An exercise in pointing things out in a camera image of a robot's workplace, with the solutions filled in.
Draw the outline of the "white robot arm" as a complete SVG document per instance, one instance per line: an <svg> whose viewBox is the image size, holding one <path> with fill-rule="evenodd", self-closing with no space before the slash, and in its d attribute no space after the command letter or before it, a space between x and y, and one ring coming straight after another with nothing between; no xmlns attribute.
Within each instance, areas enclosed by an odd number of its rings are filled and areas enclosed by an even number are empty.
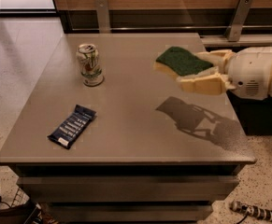
<svg viewBox="0 0 272 224"><path fill-rule="evenodd" d="M206 95L230 91L253 100L272 97L272 47L249 47L239 52L220 49L196 56L213 66L197 75L177 77L184 91Z"/></svg>

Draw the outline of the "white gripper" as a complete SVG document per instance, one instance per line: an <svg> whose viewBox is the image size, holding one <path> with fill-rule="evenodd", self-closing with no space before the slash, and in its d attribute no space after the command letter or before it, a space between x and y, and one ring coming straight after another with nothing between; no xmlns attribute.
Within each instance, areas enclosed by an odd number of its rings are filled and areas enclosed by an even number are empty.
<svg viewBox="0 0 272 224"><path fill-rule="evenodd" d="M195 56L214 67L196 75L177 77L183 91L220 95L231 90L239 98L254 100L268 96L272 47L251 47L236 54L230 49L219 49L197 52Z"/></svg>

